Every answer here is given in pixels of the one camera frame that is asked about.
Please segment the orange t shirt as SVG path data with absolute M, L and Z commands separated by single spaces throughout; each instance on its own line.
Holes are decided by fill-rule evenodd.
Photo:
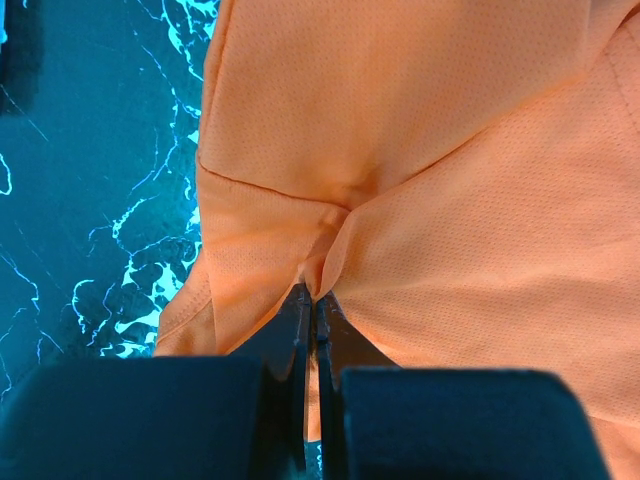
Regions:
M 637 2 L 224 1 L 196 189 L 157 355 L 303 283 L 399 365 L 559 374 L 638 477 Z

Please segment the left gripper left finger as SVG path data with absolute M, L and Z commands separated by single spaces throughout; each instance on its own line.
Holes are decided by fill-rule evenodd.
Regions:
M 1 417 L 5 479 L 301 479 L 311 299 L 226 356 L 43 365 Z

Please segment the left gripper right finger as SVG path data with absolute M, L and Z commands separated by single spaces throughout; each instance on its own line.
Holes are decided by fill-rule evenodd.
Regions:
M 606 479 L 584 410 L 555 374 L 402 368 L 328 295 L 316 307 L 328 479 Z

